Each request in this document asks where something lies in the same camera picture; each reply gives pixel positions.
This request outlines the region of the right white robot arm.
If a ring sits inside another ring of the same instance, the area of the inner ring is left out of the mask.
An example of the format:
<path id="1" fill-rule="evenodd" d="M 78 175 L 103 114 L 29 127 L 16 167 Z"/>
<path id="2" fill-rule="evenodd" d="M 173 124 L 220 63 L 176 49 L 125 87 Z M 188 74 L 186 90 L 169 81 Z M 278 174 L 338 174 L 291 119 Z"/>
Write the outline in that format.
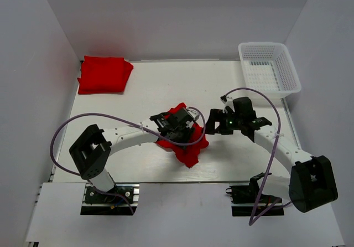
<path id="1" fill-rule="evenodd" d="M 231 135 L 240 131 L 261 146 L 289 172 L 288 178 L 260 173 L 249 180 L 244 196 L 262 202 L 270 196 L 284 198 L 302 213 L 338 199 L 338 191 L 330 160 L 313 156 L 297 147 L 265 117 L 257 117 L 251 99 L 222 97 L 222 109 L 211 109 L 206 134 Z"/>

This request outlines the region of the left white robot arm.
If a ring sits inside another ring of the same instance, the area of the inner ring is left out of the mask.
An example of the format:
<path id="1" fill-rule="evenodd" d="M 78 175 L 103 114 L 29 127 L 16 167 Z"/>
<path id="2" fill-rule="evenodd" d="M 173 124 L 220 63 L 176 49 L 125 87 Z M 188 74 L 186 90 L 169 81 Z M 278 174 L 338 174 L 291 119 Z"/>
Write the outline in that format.
<path id="1" fill-rule="evenodd" d="M 80 177 L 98 189 L 97 194 L 104 202 L 111 202 L 116 198 L 117 188 L 105 169 L 109 156 L 126 148 L 159 140 L 185 147 L 191 141 L 193 125 L 199 117 L 197 111 L 182 107 L 174 114 L 162 112 L 153 115 L 137 126 L 100 129 L 93 124 L 72 144 L 69 154 Z"/>

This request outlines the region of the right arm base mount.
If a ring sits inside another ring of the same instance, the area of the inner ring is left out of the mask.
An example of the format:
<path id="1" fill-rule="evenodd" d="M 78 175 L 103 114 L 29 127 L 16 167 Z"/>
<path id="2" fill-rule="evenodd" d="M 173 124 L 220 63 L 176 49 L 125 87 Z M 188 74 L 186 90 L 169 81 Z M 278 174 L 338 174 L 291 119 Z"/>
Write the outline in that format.
<path id="1" fill-rule="evenodd" d="M 250 217 L 252 214 L 252 209 L 256 201 L 257 194 L 259 192 L 260 185 L 258 180 L 264 177 L 264 173 L 260 173 L 252 177 L 248 183 L 234 183 L 230 184 L 226 188 L 225 193 L 230 196 L 231 199 L 231 210 L 233 217 Z M 282 207 L 282 199 L 272 196 L 262 194 L 255 212 L 258 215 L 266 209 L 272 203 L 277 202 L 277 204 L 266 212 L 265 216 L 283 216 L 284 209 Z"/>

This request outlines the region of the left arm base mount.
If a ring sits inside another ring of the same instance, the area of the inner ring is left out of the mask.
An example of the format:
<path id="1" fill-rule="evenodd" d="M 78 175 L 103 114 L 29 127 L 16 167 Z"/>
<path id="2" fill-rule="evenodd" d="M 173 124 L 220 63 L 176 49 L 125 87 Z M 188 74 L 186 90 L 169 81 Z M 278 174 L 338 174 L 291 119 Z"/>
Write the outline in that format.
<path id="1" fill-rule="evenodd" d="M 139 184 L 116 184 L 106 195 L 87 184 L 81 204 L 81 215 L 132 216 L 138 206 Z"/>

